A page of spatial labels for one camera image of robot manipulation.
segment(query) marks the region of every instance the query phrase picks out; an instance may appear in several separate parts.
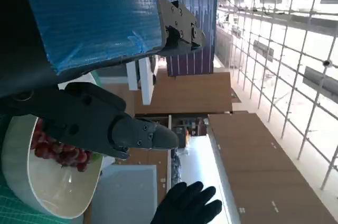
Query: green cutting mat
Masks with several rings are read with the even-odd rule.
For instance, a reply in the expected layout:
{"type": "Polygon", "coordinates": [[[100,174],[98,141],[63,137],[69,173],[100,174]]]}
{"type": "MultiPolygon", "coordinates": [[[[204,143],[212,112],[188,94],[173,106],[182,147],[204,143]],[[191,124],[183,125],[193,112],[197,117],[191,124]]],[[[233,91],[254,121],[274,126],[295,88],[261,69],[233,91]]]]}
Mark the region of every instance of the green cutting mat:
{"type": "MultiPolygon", "coordinates": [[[[0,152],[10,116],[0,114],[0,152]]],[[[0,224],[69,224],[71,220],[42,214],[18,199],[7,186],[0,165],[0,224]]]]}

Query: wooden cabinet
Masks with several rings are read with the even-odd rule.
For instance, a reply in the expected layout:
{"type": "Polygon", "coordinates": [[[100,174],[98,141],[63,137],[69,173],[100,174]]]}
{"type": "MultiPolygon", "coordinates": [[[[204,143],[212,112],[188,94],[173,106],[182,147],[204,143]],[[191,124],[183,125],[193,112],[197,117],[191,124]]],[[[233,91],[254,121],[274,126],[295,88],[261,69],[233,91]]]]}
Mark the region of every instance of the wooden cabinet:
{"type": "Polygon", "coordinates": [[[209,115],[241,224],[336,224],[256,114],[209,115]]]}
{"type": "Polygon", "coordinates": [[[221,145],[220,152],[227,172],[296,170],[282,149],[271,146],[230,148],[221,145]]]}
{"type": "Polygon", "coordinates": [[[230,73],[168,77],[157,73],[152,102],[143,105],[135,94],[135,114],[223,113],[232,110],[230,73]]]}

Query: floor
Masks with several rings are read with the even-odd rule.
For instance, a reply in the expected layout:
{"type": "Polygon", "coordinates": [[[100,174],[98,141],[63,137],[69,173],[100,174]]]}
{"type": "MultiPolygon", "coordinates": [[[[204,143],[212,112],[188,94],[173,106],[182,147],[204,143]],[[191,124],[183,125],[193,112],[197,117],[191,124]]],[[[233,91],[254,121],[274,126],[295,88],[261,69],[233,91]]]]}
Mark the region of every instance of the floor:
{"type": "MultiPolygon", "coordinates": [[[[218,173],[212,146],[207,136],[190,137],[189,143],[180,154],[182,182],[192,184],[201,181],[204,188],[216,187],[216,195],[212,200],[223,198],[223,188],[218,173]]],[[[213,219],[210,224],[228,224],[225,207],[222,212],[213,219]]]]}

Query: screw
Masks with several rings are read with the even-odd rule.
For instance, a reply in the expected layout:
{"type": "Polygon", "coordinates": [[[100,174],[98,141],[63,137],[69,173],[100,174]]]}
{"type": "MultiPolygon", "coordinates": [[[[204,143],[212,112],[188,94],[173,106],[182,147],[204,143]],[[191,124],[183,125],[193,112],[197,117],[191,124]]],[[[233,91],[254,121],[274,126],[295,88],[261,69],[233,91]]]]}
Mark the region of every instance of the screw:
{"type": "Polygon", "coordinates": [[[195,38],[196,37],[196,29],[193,27],[192,28],[192,37],[195,38]]]}

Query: grape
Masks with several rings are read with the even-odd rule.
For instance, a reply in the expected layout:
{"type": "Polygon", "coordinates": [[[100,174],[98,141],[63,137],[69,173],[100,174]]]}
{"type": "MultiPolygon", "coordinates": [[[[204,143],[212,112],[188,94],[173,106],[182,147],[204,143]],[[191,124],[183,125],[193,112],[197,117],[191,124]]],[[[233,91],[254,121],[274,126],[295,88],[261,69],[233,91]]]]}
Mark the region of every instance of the grape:
{"type": "Polygon", "coordinates": [[[52,146],[52,149],[56,154],[60,154],[63,150],[63,143],[55,142],[52,146]]]}
{"type": "Polygon", "coordinates": [[[72,159],[76,159],[78,156],[79,156],[79,149],[78,148],[74,148],[73,151],[69,152],[69,156],[72,158],[72,159]]]}
{"type": "Polygon", "coordinates": [[[79,153],[79,156],[76,158],[78,163],[84,163],[87,160],[87,154],[84,151],[79,153]]]}
{"type": "Polygon", "coordinates": [[[79,172],[84,172],[87,169],[87,164],[86,163],[79,163],[77,165],[78,171],[79,172]]]}
{"type": "Polygon", "coordinates": [[[46,135],[46,141],[48,143],[56,143],[57,140],[55,138],[52,138],[51,136],[46,135]]]}
{"type": "Polygon", "coordinates": [[[90,161],[91,161],[91,159],[90,159],[90,157],[91,157],[91,151],[86,150],[85,153],[87,155],[87,161],[86,162],[90,163],[90,161]]]}
{"type": "Polygon", "coordinates": [[[40,132],[40,137],[37,140],[39,143],[46,142],[46,133],[40,132]]]}
{"type": "Polygon", "coordinates": [[[35,156],[39,158],[49,159],[49,150],[46,147],[37,147],[34,151],[35,156]]]}
{"type": "Polygon", "coordinates": [[[32,141],[36,141],[36,142],[38,142],[38,141],[39,141],[39,138],[40,138],[40,136],[41,136],[41,132],[39,132],[39,131],[35,131],[35,132],[33,133],[33,136],[32,136],[32,141]]]}
{"type": "Polygon", "coordinates": [[[42,126],[43,126],[43,120],[42,119],[38,119],[36,122],[36,126],[35,126],[35,130],[36,131],[41,131],[42,130],[42,126]]]}
{"type": "Polygon", "coordinates": [[[74,146],[66,145],[66,144],[63,147],[63,151],[65,151],[65,152],[70,152],[70,151],[73,151],[74,149],[75,149],[74,146]]]}
{"type": "Polygon", "coordinates": [[[36,145],[36,148],[49,148],[49,144],[47,142],[41,142],[36,145]]]}
{"type": "Polygon", "coordinates": [[[37,141],[32,141],[31,142],[31,150],[35,149],[37,146],[37,141]]]}

